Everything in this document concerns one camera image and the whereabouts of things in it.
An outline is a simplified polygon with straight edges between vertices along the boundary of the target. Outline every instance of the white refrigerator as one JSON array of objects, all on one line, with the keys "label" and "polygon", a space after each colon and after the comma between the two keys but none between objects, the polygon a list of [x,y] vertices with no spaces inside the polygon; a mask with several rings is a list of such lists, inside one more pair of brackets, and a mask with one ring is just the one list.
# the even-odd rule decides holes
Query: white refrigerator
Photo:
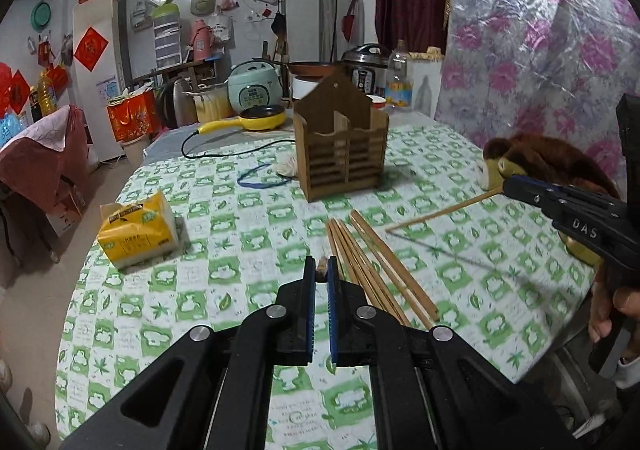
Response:
[{"label": "white refrigerator", "polygon": [[86,123],[100,161],[124,154],[111,130],[107,102],[132,85],[127,43],[127,0],[89,0],[74,7],[74,50],[92,27],[108,45],[93,70],[77,59],[75,63],[76,101],[84,111]]}]

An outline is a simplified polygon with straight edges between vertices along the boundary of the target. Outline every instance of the rice cooker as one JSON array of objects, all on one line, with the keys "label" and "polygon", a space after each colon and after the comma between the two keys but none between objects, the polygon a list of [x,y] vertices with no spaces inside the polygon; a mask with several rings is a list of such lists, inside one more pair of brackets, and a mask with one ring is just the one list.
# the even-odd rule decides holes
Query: rice cooker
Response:
[{"label": "rice cooker", "polygon": [[282,85],[271,62],[251,60],[236,65],[228,79],[229,102],[236,113],[258,105],[279,104]]},{"label": "rice cooker", "polygon": [[365,94],[385,95],[386,66],[391,51],[380,44],[366,44],[342,55],[347,75]]}]

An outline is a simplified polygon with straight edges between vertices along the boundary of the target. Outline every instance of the pink thermos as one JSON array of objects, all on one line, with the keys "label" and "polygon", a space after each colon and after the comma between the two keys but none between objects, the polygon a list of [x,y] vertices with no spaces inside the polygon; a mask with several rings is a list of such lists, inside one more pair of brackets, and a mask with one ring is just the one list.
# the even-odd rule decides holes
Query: pink thermos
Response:
[{"label": "pink thermos", "polygon": [[206,60],[212,56],[211,27],[203,19],[196,20],[191,28],[191,45],[193,46],[193,61]]}]

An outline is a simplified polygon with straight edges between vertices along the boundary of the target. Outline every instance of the blue strap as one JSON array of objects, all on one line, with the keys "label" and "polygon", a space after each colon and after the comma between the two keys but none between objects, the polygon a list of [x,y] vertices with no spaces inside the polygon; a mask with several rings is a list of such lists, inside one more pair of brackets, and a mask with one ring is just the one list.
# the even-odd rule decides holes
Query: blue strap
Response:
[{"label": "blue strap", "polygon": [[271,166],[271,163],[265,163],[265,164],[256,166],[255,168],[251,168],[251,170],[248,170],[247,172],[245,172],[245,173],[241,174],[240,176],[238,176],[238,181],[237,181],[238,182],[238,186],[241,186],[242,188],[251,188],[253,190],[266,190],[268,188],[275,188],[277,186],[284,186],[291,179],[293,179],[293,177],[285,177],[284,175],[278,174],[278,177],[281,177],[282,181],[279,181],[277,183],[268,183],[268,184],[265,184],[265,183],[248,183],[248,182],[244,181],[249,176],[255,174],[258,170],[266,168],[267,166]]}]

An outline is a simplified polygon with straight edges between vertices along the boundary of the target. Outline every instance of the human hand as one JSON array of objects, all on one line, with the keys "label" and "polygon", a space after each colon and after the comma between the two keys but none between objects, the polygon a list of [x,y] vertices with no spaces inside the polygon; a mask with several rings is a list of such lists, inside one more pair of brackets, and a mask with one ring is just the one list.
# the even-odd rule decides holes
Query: human hand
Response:
[{"label": "human hand", "polygon": [[[593,299],[591,300],[591,317],[589,319],[589,336],[593,343],[601,338],[606,338],[611,332],[611,320],[609,315],[612,308],[616,308],[622,314],[640,322],[640,290],[630,287],[621,287],[611,297],[606,286],[607,268],[602,263],[596,271],[596,276],[591,287]],[[623,353],[623,358],[632,360],[640,356],[640,328],[636,328],[632,340]]]}]

